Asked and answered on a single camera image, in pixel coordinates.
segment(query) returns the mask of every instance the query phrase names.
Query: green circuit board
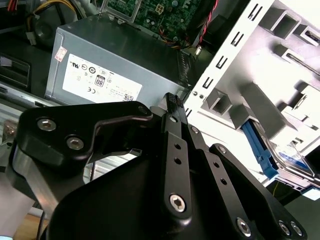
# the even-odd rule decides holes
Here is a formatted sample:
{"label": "green circuit board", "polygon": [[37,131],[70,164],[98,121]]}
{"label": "green circuit board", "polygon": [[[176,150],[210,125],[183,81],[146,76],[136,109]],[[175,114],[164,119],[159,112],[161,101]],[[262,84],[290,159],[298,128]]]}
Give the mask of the green circuit board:
{"label": "green circuit board", "polygon": [[[108,7],[132,16],[137,0],[109,0]],[[142,0],[134,23],[153,33],[163,29],[169,39],[185,39],[187,27],[201,0]]]}

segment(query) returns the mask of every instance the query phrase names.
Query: mounting hole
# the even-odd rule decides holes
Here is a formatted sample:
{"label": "mounting hole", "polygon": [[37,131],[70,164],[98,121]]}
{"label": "mounting hole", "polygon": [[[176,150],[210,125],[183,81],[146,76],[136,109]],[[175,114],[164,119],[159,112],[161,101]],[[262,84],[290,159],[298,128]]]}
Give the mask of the mounting hole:
{"label": "mounting hole", "polygon": [[145,107],[139,106],[138,109],[139,109],[139,111],[140,111],[141,113],[143,113],[143,114],[148,114],[148,112],[147,112],[147,110],[145,109]]}
{"label": "mounting hole", "polygon": [[174,159],[174,162],[175,162],[176,164],[179,164],[179,165],[182,164],[181,160],[180,160],[179,158],[177,158],[177,157]]}
{"label": "mounting hole", "polygon": [[179,149],[179,150],[181,149],[179,144],[175,144],[174,146],[175,146],[176,149]]}
{"label": "mounting hole", "polygon": [[227,185],[227,181],[224,180],[223,178],[221,178],[220,181],[222,182],[222,184]]}
{"label": "mounting hole", "polygon": [[178,120],[177,120],[174,116],[170,116],[170,120],[171,120],[172,122],[174,122],[174,123],[177,123],[177,122],[178,122]]}

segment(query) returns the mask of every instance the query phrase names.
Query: power supply label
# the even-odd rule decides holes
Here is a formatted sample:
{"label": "power supply label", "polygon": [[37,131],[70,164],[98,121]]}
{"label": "power supply label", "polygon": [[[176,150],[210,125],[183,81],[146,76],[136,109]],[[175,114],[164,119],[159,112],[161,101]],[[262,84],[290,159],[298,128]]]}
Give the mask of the power supply label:
{"label": "power supply label", "polygon": [[70,54],[62,89],[95,103],[135,101],[142,85]]}

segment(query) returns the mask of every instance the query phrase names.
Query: wire bundle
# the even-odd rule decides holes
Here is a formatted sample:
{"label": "wire bundle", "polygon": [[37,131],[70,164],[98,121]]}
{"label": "wire bundle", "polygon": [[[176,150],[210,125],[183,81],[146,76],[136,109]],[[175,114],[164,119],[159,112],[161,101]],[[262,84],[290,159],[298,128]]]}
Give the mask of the wire bundle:
{"label": "wire bundle", "polygon": [[206,32],[207,32],[208,25],[209,25],[209,23],[211,22],[212,14],[214,13],[214,11],[216,10],[216,8],[217,8],[217,6],[218,6],[218,2],[219,2],[219,0],[215,0],[214,6],[213,6],[211,12],[209,13],[208,18],[207,18],[206,21],[205,21],[205,24],[204,24],[204,26],[203,26],[202,33],[201,33],[201,35],[200,35],[199,43],[201,43],[202,40],[204,39],[204,36],[205,36],[205,34],[206,34]]}
{"label": "wire bundle", "polygon": [[8,12],[17,11],[17,6],[18,6],[18,0],[10,0],[9,4],[8,4],[7,11]]}
{"label": "wire bundle", "polygon": [[188,42],[188,37],[186,37],[185,40],[182,40],[180,42],[169,39],[167,36],[165,36],[164,29],[162,26],[159,27],[159,34],[161,40],[167,45],[167,47],[170,47],[172,49],[184,49],[190,46],[190,43]]}
{"label": "wire bundle", "polygon": [[50,8],[51,6],[57,5],[57,4],[64,4],[66,5],[69,9],[71,9],[75,14],[77,14],[75,8],[71,5],[70,2],[67,0],[49,0],[45,2],[44,4],[38,6],[32,13],[30,13],[27,18],[26,18],[26,26],[27,30],[30,32],[31,31],[31,19],[34,16],[37,16],[41,14],[43,11],[46,9]]}

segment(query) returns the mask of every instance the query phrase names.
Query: black metal bracket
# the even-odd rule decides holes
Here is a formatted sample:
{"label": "black metal bracket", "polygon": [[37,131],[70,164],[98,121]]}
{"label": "black metal bracket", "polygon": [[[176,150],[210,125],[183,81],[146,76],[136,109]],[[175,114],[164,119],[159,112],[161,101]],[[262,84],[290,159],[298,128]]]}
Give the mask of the black metal bracket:
{"label": "black metal bracket", "polygon": [[[52,214],[49,240],[307,239],[227,148],[206,145],[177,96],[164,102],[162,117],[139,102],[21,115],[12,166]],[[131,149],[141,155],[83,185],[87,163]]]}

